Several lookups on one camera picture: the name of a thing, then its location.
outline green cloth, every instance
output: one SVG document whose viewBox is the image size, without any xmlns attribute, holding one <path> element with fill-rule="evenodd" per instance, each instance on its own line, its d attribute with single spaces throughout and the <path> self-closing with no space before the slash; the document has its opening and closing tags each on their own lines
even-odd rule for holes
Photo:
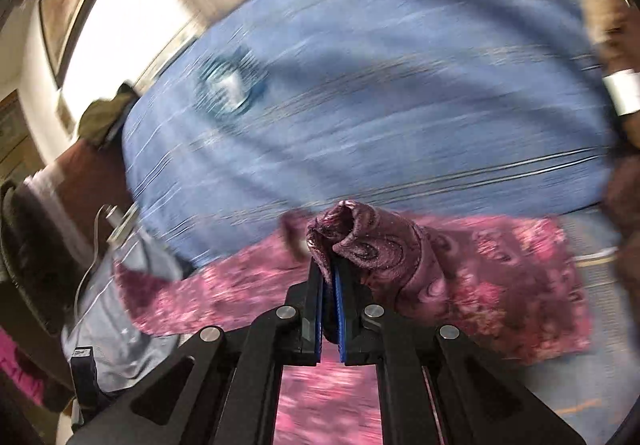
<svg viewBox="0 0 640 445">
<path fill-rule="evenodd" d="M 138 94 L 128 84 L 118 89 L 113 99 L 98 99 L 89 104 L 78 122 L 78 138 L 84 138 L 92 146 L 105 144 L 112 126 L 118 123 L 127 106 L 138 99 Z"/>
</svg>

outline pink cloth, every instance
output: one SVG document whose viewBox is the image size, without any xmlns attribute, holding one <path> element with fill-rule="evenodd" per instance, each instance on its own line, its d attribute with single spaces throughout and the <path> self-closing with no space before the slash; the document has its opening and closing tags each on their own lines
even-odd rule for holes
<svg viewBox="0 0 640 445">
<path fill-rule="evenodd" d="M 153 335 L 250 324 L 305 281 L 308 259 L 296 245 L 308 220 L 290 213 L 264 241 L 184 281 L 116 265 L 127 313 Z M 584 291 L 552 219 L 401 216 L 345 200 L 310 220 L 306 240 L 325 277 L 334 251 L 377 302 L 427 325 L 454 323 L 505 356 L 530 363 L 589 345 Z M 277 444 L 382 442 L 375 369 L 337 364 L 334 347 L 324 342 L 315 368 L 286 368 Z"/>
<path fill-rule="evenodd" d="M 42 405 L 46 375 L 26 357 L 18 361 L 20 350 L 11 337 L 0 328 L 0 367 L 27 398 Z"/>
</svg>

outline blue patterned fabric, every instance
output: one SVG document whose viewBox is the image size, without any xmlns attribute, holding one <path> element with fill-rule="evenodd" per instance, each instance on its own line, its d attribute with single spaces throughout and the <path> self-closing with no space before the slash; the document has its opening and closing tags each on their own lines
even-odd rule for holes
<svg viewBox="0 0 640 445">
<path fill-rule="evenodd" d="M 197 108 L 202 68 L 238 50 L 264 89 L 237 112 Z M 133 107 L 127 181 L 196 266 L 344 197 L 563 213 L 600 198 L 609 108 L 578 0 L 249 0 Z"/>
</svg>

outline white wristband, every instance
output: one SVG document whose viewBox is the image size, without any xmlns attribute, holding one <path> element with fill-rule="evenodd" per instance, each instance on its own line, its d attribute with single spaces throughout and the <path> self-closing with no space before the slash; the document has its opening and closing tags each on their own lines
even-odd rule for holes
<svg viewBox="0 0 640 445">
<path fill-rule="evenodd" d="M 640 110 L 640 75 L 633 70 L 616 71 L 604 77 L 618 116 Z"/>
</svg>

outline white cable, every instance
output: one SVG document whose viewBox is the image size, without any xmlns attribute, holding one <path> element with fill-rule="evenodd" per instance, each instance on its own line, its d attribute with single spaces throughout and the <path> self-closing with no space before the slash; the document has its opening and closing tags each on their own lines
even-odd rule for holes
<svg viewBox="0 0 640 445">
<path fill-rule="evenodd" d="M 89 268 L 86 269 L 86 272 L 82 276 L 82 279 L 80 279 L 80 284 L 78 284 L 78 288 L 76 289 L 76 298 L 74 299 L 74 321 L 78 320 L 78 298 L 80 297 L 80 290 L 82 289 L 82 285 L 84 284 L 87 276 L 91 273 L 95 264 L 98 262 L 98 253 L 100 250 L 98 248 L 98 221 L 100 218 L 100 214 L 102 214 L 102 211 L 104 209 L 108 209 L 110 207 L 111 205 L 103 205 L 102 207 L 100 207 L 94 218 L 94 260 L 91 262 Z"/>
</svg>

